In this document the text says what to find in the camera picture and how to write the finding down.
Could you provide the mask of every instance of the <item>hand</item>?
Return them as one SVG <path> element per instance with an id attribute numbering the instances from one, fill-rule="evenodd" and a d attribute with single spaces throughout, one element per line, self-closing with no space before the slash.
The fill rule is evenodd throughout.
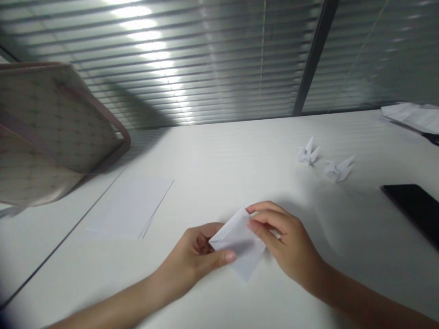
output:
<path id="1" fill-rule="evenodd" d="M 248 227 L 271 251 L 280 268 L 291 279 L 312 292 L 319 285 L 327 265 L 314 247 L 302 222 L 271 201 L 255 203 L 247 208 L 254 215 Z M 270 230 L 280 234 L 276 238 Z"/>
<path id="2" fill-rule="evenodd" d="M 151 276 L 161 287 L 161 303 L 168 303 L 186 294 L 201 278 L 224 265 L 233 263 L 232 250 L 215 251 L 208 243 L 222 223 L 209 223 L 189 228 L 174 249 Z"/>

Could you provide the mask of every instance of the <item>smartphone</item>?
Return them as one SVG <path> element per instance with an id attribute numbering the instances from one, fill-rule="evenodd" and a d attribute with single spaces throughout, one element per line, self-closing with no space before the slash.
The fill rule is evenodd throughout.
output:
<path id="1" fill-rule="evenodd" d="M 419 185 L 383 185 L 381 190 L 439 251 L 439 202 Z"/>

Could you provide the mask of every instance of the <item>paper pile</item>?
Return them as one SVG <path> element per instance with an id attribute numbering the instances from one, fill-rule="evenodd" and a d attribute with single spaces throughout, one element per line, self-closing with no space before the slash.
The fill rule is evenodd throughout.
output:
<path id="1" fill-rule="evenodd" d="M 138 176 L 123 177 L 96 204 L 98 216 L 88 223 L 87 235 L 143 239 L 154 213 L 173 180 Z"/>
<path id="2" fill-rule="evenodd" d="M 216 251 L 231 249 L 236 253 L 230 267 L 244 282 L 252 276 L 265 250 L 262 240 L 247 227 L 249 220 L 250 215 L 242 208 L 209 240 Z"/>
<path id="3" fill-rule="evenodd" d="M 383 116 L 425 133 L 439 133 L 439 107 L 401 103 L 381 107 Z"/>
<path id="4" fill-rule="evenodd" d="M 320 146 L 312 151 L 312 139 L 313 137 L 311 137 L 306 147 L 300 148 L 300 152 L 297 154 L 297 162 L 305 162 L 310 165 L 316 160 Z"/>
<path id="5" fill-rule="evenodd" d="M 336 182 L 344 181 L 353 167 L 351 163 L 354 157 L 355 155 L 339 164 L 335 164 L 335 161 L 327 161 L 328 165 L 324 169 L 324 174 Z"/>

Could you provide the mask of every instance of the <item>bag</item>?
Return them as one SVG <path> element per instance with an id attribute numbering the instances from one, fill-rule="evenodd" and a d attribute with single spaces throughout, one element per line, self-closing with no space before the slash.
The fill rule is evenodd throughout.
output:
<path id="1" fill-rule="evenodd" d="M 123 124 L 72 65 L 0 65 L 0 202 L 54 202 L 110 167 L 130 144 Z"/>

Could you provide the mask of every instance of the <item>fingernail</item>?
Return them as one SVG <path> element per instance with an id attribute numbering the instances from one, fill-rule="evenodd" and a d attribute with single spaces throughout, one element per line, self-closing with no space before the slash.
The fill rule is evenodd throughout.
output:
<path id="1" fill-rule="evenodd" d="M 233 251 L 227 251 L 225 254 L 227 263 L 233 263 L 236 260 L 236 254 Z"/>

